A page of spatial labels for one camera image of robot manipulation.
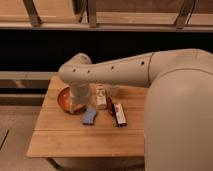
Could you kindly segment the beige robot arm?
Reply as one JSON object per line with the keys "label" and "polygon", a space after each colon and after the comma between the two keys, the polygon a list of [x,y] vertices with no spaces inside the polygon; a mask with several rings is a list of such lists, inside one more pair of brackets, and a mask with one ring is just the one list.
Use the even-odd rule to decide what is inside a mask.
{"label": "beige robot arm", "polygon": [[168,50],[98,64],[80,53],[58,74],[77,103],[90,82],[148,89],[145,171],[213,171],[213,53]]}

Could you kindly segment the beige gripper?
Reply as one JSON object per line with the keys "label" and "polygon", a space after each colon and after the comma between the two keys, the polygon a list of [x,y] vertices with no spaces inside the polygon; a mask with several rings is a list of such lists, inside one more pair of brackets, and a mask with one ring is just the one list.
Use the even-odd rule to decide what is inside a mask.
{"label": "beige gripper", "polygon": [[87,105],[91,99],[90,87],[88,83],[71,83],[70,99],[71,109],[74,110],[78,105]]}

